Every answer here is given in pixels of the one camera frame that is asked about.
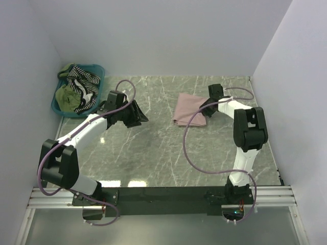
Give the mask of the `pink tank top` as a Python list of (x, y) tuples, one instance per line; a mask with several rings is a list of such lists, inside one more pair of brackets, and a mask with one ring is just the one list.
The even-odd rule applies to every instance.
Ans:
[(180, 93), (174, 111), (173, 123), (186, 126), (196, 111), (207, 101), (207, 98), (187, 93)]

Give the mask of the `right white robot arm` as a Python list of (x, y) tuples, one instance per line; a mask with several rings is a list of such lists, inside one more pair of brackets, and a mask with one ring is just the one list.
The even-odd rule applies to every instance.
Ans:
[(221, 112), (233, 119), (233, 140), (237, 153), (233, 171), (227, 178), (224, 197), (231, 204), (251, 196), (250, 176), (256, 156), (268, 141), (264, 110), (244, 105), (224, 94), (221, 84), (208, 86), (209, 99), (202, 105), (202, 115)]

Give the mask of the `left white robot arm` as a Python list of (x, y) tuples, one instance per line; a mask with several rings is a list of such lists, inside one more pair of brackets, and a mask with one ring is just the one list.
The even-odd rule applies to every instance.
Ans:
[(122, 92), (110, 91), (107, 100), (101, 102), (82, 124), (57, 140), (48, 139), (43, 143), (37, 171), (38, 185), (46, 181), (61, 189), (84, 194), (90, 205), (98, 204), (103, 199), (102, 185), (80, 173), (78, 153), (118, 121), (132, 128), (148, 122), (148, 118), (135, 100), (127, 100)]

